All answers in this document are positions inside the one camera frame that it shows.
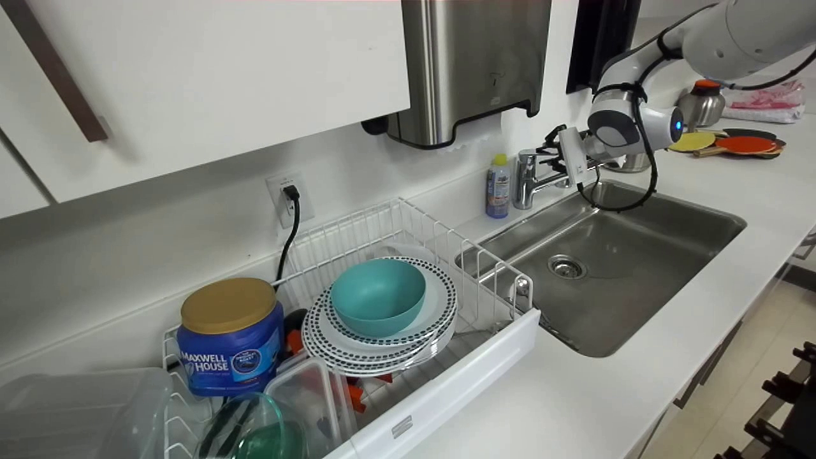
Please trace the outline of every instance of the stack of plates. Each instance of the stack of plates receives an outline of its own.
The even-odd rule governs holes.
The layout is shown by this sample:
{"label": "stack of plates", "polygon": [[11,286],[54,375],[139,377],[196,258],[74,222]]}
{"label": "stack of plates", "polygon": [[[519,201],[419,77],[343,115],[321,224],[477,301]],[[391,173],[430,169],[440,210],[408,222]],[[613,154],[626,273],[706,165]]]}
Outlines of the stack of plates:
{"label": "stack of plates", "polygon": [[321,359],[332,373],[349,377],[376,377],[408,369],[439,355],[455,330],[453,281],[419,258],[390,258],[418,268],[425,277],[425,296],[418,317],[391,336],[362,336],[346,330],[323,291],[303,322],[306,355]]}

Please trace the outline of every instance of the kitchen sink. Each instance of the kitchen sink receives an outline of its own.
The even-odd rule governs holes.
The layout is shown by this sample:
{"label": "kitchen sink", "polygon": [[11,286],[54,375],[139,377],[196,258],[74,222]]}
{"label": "kitchen sink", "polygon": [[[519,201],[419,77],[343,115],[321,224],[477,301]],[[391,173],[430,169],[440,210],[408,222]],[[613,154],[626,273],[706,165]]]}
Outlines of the kitchen sink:
{"label": "kitchen sink", "polygon": [[[621,207],[641,189],[602,180],[585,194]],[[532,277],[543,330],[585,356],[609,356],[742,230],[733,215],[660,194],[629,211],[571,194],[482,245]],[[491,264],[474,252],[458,264],[488,281]]]}

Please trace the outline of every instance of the wire dish rack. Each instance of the wire dish rack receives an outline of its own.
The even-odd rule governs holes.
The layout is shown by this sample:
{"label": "wire dish rack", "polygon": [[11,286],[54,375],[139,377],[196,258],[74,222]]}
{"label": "wire dish rack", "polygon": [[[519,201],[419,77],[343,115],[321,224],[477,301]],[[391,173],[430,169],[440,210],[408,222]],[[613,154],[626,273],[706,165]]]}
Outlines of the wire dish rack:
{"label": "wire dish rack", "polygon": [[[287,273],[293,276],[277,284],[277,298],[286,310],[309,308],[349,264],[385,254],[423,258],[453,281],[458,298],[453,338],[432,359],[390,379],[362,379],[365,414],[353,417],[356,430],[349,430],[328,457],[411,452],[536,341],[532,281],[408,201],[391,201],[301,236],[291,247]],[[163,338],[163,363],[176,359],[179,346],[170,332]],[[182,388],[182,375],[173,377],[179,389],[164,414],[164,459],[194,459],[200,429],[218,400],[194,398]]]}

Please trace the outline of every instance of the container lid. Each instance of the container lid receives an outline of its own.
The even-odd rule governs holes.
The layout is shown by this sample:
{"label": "container lid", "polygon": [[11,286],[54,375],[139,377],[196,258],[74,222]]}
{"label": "container lid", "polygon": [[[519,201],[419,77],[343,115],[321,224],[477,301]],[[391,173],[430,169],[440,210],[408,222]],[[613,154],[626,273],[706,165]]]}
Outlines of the container lid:
{"label": "container lid", "polygon": [[718,94],[720,83],[713,80],[696,80],[691,94]]}
{"label": "container lid", "polygon": [[275,308],[275,291],[259,277],[226,277],[191,293],[181,323],[196,333],[231,333],[263,322]]}
{"label": "container lid", "polygon": [[509,155],[504,151],[491,155],[493,169],[504,169],[506,164],[509,164]]}

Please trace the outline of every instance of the white wall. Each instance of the white wall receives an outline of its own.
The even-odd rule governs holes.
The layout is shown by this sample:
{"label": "white wall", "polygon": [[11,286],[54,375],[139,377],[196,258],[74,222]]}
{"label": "white wall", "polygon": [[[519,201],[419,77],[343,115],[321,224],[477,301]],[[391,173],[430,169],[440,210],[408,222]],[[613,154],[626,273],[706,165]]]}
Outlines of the white wall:
{"label": "white wall", "polygon": [[[469,175],[482,180],[499,147],[528,147],[574,122],[583,94],[564,97],[575,3],[552,3],[543,113],[493,115],[458,127],[458,143],[423,154],[356,126],[224,164],[128,187],[0,222],[0,383],[158,298],[250,264],[281,245],[268,180],[303,178],[306,231],[351,210]],[[82,350],[77,369],[139,364],[158,355],[154,327],[122,332],[120,346]]]}

